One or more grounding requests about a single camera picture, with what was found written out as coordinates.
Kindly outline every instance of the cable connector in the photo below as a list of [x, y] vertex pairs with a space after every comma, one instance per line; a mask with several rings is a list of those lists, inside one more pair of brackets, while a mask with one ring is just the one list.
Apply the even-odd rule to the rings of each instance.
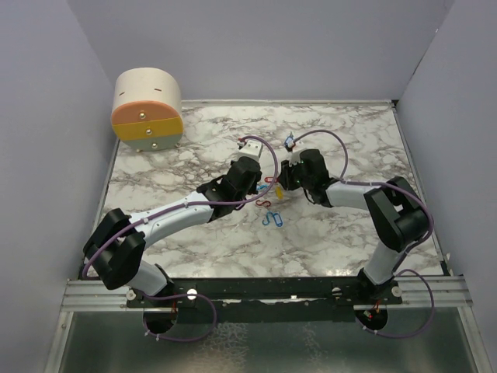
[[243, 141], [241, 138], [238, 139], [238, 141], [236, 141], [236, 145], [238, 145], [238, 149], [241, 149], [245, 146], [246, 144], [246, 141]]
[[292, 149], [295, 147], [294, 134], [292, 132], [290, 132], [290, 135], [285, 139], [283, 145], [285, 146], [287, 152], [292, 152]]

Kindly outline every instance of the metal rail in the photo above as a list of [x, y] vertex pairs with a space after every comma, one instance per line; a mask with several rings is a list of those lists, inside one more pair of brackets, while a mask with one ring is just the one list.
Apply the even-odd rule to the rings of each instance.
[[[435, 298], [436, 307], [471, 307], [473, 301], [464, 277], [426, 276]], [[396, 279], [401, 289], [402, 304], [383, 306], [387, 309], [414, 309], [430, 307], [429, 293], [417, 277]], [[62, 302], [62, 312], [167, 312], [170, 308], [129, 309], [126, 306], [128, 288], [109, 291], [101, 281], [69, 281]], [[356, 305], [367, 309], [370, 305]]]

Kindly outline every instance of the metal frame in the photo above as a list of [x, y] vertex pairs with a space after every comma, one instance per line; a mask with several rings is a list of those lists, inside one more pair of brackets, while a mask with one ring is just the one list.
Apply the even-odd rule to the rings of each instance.
[[[396, 109], [391, 101], [306, 101], [306, 100], [190, 100], [183, 102], [184, 106], [195, 107], [199, 105], [225, 105], [225, 106], [253, 106], [253, 105], [386, 105], [392, 109], [395, 122], [401, 135], [402, 143], [408, 156], [409, 165], [412, 168], [416, 186], [418, 187], [419, 196], [425, 201], [422, 188], [422, 181], [419, 177], [409, 146], [405, 140], [404, 133], [398, 121]], [[98, 225], [105, 204], [106, 194], [109, 181], [112, 176], [114, 162], [116, 161], [119, 141], [116, 141], [113, 150], [113, 157], [109, 164], [106, 175], [106, 183], [100, 197], [98, 210], [96, 213], [93, 229]], [[433, 233], [436, 251], [440, 260], [446, 262], [443, 252], [438, 243], [438, 239]], [[427, 276], [430, 287], [433, 289], [436, 307], [457, 307], [460, 313], [464, 333], [467, 337], [472, 356], [478, 371], [487, 373], [492, 372], [485, 346], [478, 330], [478, 325], [473, 315], [471, 306], [473, 301], [467, 289], [463, 277], [444, 277], [444, 276]], [[388, 309], [409, 309], [409, 308], [426, 308], [430, 307], [429, 296], [424, 283], [417, 277], [400, 277], [398, 278], [400, 289], [402, 289], [403, 303], [401, 305], [381, 306]], [[115, 291], [108, 291], [101, 281], [69, 281], [64, 293], [61, 305], [61, 313], [57, 321], [57, 328], [54, 334], [54, 340], [45, 367], [45, 373], [55, 373], [60, 371], [66, 343], [68, 342], [69, 331], [73, 320], [74, 312], [167, 312], [170, 309], [129, 309], [126, 306], [127, 288], [120, 288]], [[357, 305], [355, 309], [367, 309], [370, 305]]]
[[[469, 294], [464, 277], [426, 276], [432, 288], [436, 307], [471, 307], [473, 301]], [[396, 279], [401, 289], [402, 303], [400, 305], [382, 305], [386, 309], [419, 309], [429, 308], [431, 302], [426, 286], [417, 277], [398, 277]], [[170, 312], [170, 308], [128, 308], [126, 306], [127, 287], [113, 291], [106, 289], [102, 281], [69, 281], [62, 301], [62, 312]], [[301, 299], [301, 302], [314, 299]], [[370, 309], [371, 305], [356, 305], [354, 309]]]

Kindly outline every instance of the gray floor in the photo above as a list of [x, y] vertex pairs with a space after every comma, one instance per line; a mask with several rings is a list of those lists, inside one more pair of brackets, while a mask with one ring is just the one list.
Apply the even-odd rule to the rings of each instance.
[[[420, 327], [428, 309], [391, 311], [392, 333]], [[201, 333], [182, 326], [178, 335]], [[144, 336], [141, 314], [75, 314], [61, 372], [476, 372], [457, 309], [437, 309], [429, 330], [409, 340], [372, 336], [355, 323], [220, 324], [198, 343]]]

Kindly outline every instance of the yellow stripe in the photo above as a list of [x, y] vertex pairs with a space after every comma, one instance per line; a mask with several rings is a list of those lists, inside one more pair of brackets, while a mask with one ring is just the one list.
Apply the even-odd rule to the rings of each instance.
[[183, 133], [181, 117], [150, 120], [146, 122], [113, 124], [112, 129], [122, 141], [138, 140], [141, 138], [163, 138], [173, 134]]

